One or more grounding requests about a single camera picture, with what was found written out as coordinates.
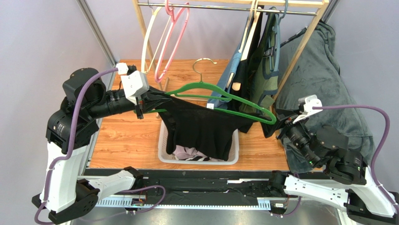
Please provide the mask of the green plastic hanger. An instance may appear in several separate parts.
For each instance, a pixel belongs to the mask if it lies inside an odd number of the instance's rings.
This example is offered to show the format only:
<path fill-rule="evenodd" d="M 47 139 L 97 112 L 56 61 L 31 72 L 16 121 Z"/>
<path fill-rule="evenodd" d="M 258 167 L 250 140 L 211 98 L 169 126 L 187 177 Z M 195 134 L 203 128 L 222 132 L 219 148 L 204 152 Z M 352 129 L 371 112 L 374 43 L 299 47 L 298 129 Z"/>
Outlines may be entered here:
<path fill-rule="evenodd" d="M 198 60 L 196 60 L 193 65 L 192 65 L 192 69 L 195 73 L 200 75 L 200 81 L 199 82 L 191 82 L 188 84 L 183 85 L 181 88 L 177 89 L 177 90 L 172 90 L 172 91 L 168 91 L 165 92 L 165 94 L 169 95 L 169 96 L 175 96 L 175 97 L 183 97 L 183 98 L 195 98 L 195 100 L 198 100 L 199 98 L 204 98 L 204 99 L 215 99 L 215 100 L 236 100 L 240 103 L 243 103 L 245 105 L 251 106 L 263 113 L 265 113 L 269 119 L 264 119 L 261 118 L 259 116 L 253 116 L 250 114 L 246 114 L 243 112 L 237 112 L 237 111 L 232 111 L 232 110 L 228 110 L 228 109 L 222 109 L 222 108 L 218 108 L 218 107 L 214 107 L 215 110 L 220 111 L 220 112 L 224 112 L 224 113 L 228 113 L 231 115 L 235 115 L 235 116 L 240 116 L 243 118 L 248 118 L 254 121 L 258 121 L 260 123 L 264 123 L 264 124 L 268 124 L 268 125 L 274 125 L 277 122 L 277 118 L 276 116 L 268 109 L 265 109 L 249 100 L 246 100 L 244 98 L 235 96 L 233 94 L 230 94 L 226 91 L 224 91 L 222 88 L 218 87 L 217 85 L 211 84 L 211 83 L 206 83 L 203 81 L 203 77 L 202 77 L 202 73 L 199 72 L 198 70 L 196 70 L 195 66 L 198 62 L 203 61 L 203 60 L 207 60 L 212 62 L 213 64 L 216 64 L 215 61 L 213 61 L 210 58 L 200 58 Z M 188 94 L 188 95 L 183 95 L 183 92 L 189 91 L 189 90 L 193 90 L 193 89 L 204 89 L 204 90 L 211 90 L 216 92 L 217 94 L 220 94 L 220 96 L 207 96 L 207 95 L 193 95 L 193 94 Z"/>

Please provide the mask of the cream plastic hanger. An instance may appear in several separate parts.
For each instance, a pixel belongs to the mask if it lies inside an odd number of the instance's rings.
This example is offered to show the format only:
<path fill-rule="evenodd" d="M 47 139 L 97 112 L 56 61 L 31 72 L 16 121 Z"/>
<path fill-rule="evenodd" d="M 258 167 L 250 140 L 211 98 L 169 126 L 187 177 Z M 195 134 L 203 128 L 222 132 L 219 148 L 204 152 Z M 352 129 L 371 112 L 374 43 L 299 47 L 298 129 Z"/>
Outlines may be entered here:
<path fill-rule="evenodd" d="M 164 38 L 165 32 L 168 29 L 168 27 L 170 26 L 171 19 L 169 18 L 165 24 L 165 27 L 163 29 L 162 35 L 157 44 L 155 52 L 153 52 L 151 43 L 150 43 L 151 31 L 153 29 L 155 20 L 158 16 L 159 12 L 167 6 L 166 3 L 167 3 L 167 1 L 165 1 L 162 4 L 160 3 L 160 5 L 157 5 L 156 9 L 152 9 L 152 15 L 151 15 L 150 21 L 148 22 L 148 25 L 146 25 L 146 22 L 144 20 L 144 16 L 143 16 L 143 13 L 141 10 L 141 4 L 139 2 L 135 3 L 138 22 L 140 24 L 142 35 L 144 37 L 143 48 L 142 48 L 142 53 L 141 53 L 141 69 L 140 69 L 140 71 L 146 75 L 151 71 L 151 69 L 155 70 L 155 67 L 157 66 L 157 64 L 154 64 L 154 61 L 155 61 L 154 56 L 157 54 L 159 47 L 161 45 L 161 42 L 165 39 Z"/>

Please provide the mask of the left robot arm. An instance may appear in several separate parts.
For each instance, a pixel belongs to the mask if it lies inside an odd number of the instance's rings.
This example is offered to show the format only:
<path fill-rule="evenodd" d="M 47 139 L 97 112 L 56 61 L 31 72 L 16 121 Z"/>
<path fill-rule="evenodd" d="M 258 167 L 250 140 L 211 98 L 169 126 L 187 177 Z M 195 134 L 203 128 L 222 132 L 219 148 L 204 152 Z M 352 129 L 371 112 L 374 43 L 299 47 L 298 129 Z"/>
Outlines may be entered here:
<path fill-rule="evenodd" d="M 102 76 L 119 73 L 134 84 L 147 85 L 135 66 L 124 63 L 99 72 L 94 68 L 74 71 L 63 83 L 66 94 L 61 107 L 48 120 L 46 139 L 48 162 L 43 190 L 32 197 L 37 207 L 34 220 L 49 211 L 49 224 L 61 225 L 87 215 L 96 204 L 118 193 L 144 193 L 142 174 L 133 167 L 94 180 L 78 179 L 81 162 L 91 137 L 99 130 L 97 119 L 140 110 L 137 102 L 125 97 L 123 90 L 106 90 Z"/>

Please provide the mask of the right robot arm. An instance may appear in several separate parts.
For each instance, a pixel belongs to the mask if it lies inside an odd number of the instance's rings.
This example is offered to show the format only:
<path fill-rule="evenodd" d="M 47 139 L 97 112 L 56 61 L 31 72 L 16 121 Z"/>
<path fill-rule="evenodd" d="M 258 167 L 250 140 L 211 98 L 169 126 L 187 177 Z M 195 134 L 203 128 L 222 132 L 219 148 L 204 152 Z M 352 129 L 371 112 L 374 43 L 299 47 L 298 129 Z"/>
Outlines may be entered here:
<path fill-rule="evenodd" d="M 325 175 L 344 188 L 313 184 L 287 172 L 273 171 L 267 190 L 274 196 L 296 195 L 330 205 L 364 225 L 398 224 L 398 193 L 381 190 L 365 158 L 349 148 L 348 137 L 337 129 L 324 125 L 310 132 L 305 126 L 308 116 L 300 110 L 278 109 L 277 122 L 268 131 L 280 129 L 280 138 L 288 138 L 312 168 L 323 168 Z"/>

